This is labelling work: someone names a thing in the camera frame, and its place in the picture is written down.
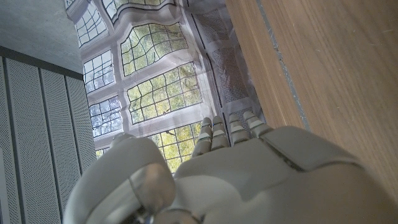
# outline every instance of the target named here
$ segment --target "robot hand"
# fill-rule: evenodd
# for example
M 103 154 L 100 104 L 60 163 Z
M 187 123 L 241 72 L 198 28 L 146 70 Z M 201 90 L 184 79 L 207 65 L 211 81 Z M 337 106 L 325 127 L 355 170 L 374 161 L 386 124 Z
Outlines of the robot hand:
M 295 127 L 215 116 L 171 175 L 156 145 L 128 134 L 81 177 L 64 223 L 395 223 L 397 205 L 357 158 Z

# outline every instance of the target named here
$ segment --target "wooden wall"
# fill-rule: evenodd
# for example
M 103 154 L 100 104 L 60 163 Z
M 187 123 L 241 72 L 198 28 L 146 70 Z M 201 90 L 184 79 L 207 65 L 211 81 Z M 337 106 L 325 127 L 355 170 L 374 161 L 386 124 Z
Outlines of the wooden wall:
M 398 202 L 398 1 L 226 3 L 267 122 L 345 148 Z

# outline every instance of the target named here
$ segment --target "gray wall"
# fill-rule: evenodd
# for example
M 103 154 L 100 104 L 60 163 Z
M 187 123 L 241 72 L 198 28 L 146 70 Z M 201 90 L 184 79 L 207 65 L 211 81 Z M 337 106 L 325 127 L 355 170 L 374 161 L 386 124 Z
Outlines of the gray wall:
M 96 160 L 82 80 L 0 57 L 0 202 L 4 223 L 61 223 Z
M 0 45 L 81 73 L 78 38 L 63 0 L 2 0 Z

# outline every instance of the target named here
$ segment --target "perforated wall panel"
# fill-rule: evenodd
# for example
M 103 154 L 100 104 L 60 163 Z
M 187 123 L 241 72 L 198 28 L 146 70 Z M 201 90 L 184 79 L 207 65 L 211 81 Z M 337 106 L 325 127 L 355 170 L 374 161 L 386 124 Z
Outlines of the perforated wall panel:
M 84 172 L 96 160 L 93 128 L 88 111 L 86 90 L 83 81 L 66 77 L 67 88 L 75 127 L 76 146 L 81 169 Z
M 4 159 L 4 172 L 6 176 L 7 200 L 10 222 L 18 224 L 21 222 L 19 210 L 18 189 L 14 155 L 12 151 L 12 139 L 10 130 L 10 120 L 7 104 L 7 93 L 4 77 L 2 58 L 0 57 L 0 147 L 2 148 Z
M 253 112 L 252 108 L 246 108 L 246 109 L 243 109 L 243 110 L 240 110 L 240 111 L 233 112 L 231 114 L 236 114 L 238 116 L 239 121 L 242 122 L 242 127 L 246 130 L 246 132 L 248 133 L 249 137 L 251 138 L 252 136 L 251 136 L 251 132 L 250 132 L 249 126 L 244 121 L 244 118 L 243 118 L 243 113 L 246 112 L 246 111 Z
M 64 211 L 70 192 L 80 178 L 75 137 L 63 75 L 42 70 L 45 106 L 58 180 L 61 208 Z
M 189 3 L 190 4 L 195 4 L 195 3 L 198 3 L 198 2 L 201 2 L 201 1 L 203 1 L 203 0 L 189 0 Z
M 243 84 L 239 67 L 236 65 L 233 49 L 218 49 L 213 52 L 216 62 L 216 74 L 220 79 L 221 91 L 225 102 L 231 102 L 248 96 Z
M 60 223 L 49 136 L 36 67 L 7 59 L 26 223 Z
M 202 26 L 205 40 L 210 43 L 217 40 L 228 40 L 228 32 L 217 9 L 197 15 Z

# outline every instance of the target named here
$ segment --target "window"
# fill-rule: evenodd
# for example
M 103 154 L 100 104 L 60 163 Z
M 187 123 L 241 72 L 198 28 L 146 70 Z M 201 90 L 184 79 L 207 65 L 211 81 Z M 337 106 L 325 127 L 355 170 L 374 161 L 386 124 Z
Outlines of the window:
M 105 23 L 93 4 L 88 5 L 86 12 L 76 23 L 75 28 L 79 38 L 79 47 L 106 30 Z
M 124 4 L 133 3 L 140 5 L 158 6 L 165 0 L 103 0 L 108 16 L 113 19 L 116 11 Z
M 148 136 L 159 148 L 172 173 L 189 160 L 200 134 L 201 122 Z
M 201 102 L 193 63 L 186 63 L 129 89 L 133 124 Z
M 133 27 L 121 44 L 124 76 L 131 75 L 173 51 L 188 48 L 180 24 Z
M 90 106 L 93 136 L 110 133 L 121 129 L 120 103 L 118 97 L 112 97 Z
M 65 7 L 68 9 L 69 6 L 74 2 L 75 0 L 65 0 Z
M 111 51 L 84 64 L 86 92 L 92 92 L 114 82 Z
M 108 149 L 109 149 L 109 147 L 95 151 L 95 155 L 97 156 L 97 159 L 99 159 L 101 156 L 103 156 L 104 153 L 108 151 Z

